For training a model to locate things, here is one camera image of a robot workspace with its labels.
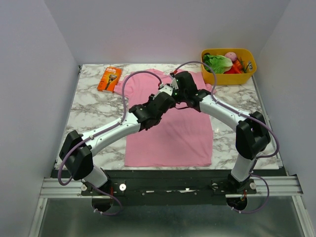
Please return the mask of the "pink t-shirt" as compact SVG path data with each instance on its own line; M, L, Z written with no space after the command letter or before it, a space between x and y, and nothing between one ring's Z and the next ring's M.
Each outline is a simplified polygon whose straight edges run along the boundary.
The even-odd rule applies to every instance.
M137 74L126 83L129 108L157 92L156 77ZM194 109L169 109L160 123L126 138L125 166L186 167L211 165L213 129L210 117Z

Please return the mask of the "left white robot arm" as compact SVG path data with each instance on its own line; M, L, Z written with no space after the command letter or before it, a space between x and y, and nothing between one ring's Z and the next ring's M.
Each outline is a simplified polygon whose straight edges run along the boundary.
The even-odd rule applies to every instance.
M163 114L175 107L176 99L173 92L160 92L151 95L148 102L134 105L123 116L99 129L79 134L73 130L67 134L59 157L62 160L58 179L61 185L69 181L61 181L61 171L65 166L71 180L87 178L92 183L93 190L104 195L109 191L108 177L105 172L93 163L93 157L108 145L117 140L148 130L161 121Z

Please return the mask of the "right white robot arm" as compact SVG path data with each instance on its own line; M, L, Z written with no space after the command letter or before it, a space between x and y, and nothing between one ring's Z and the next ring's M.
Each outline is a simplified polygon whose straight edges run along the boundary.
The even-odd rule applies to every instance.
M255 159L271 141L263 115L238 111L217 100L211 92L197 89L193 76L187 71L170 75L173 77L172 96L177 103L186 103L189 108L220 120L236 133L238 157L228 175L227 187L230 192L239 193L245 188Z

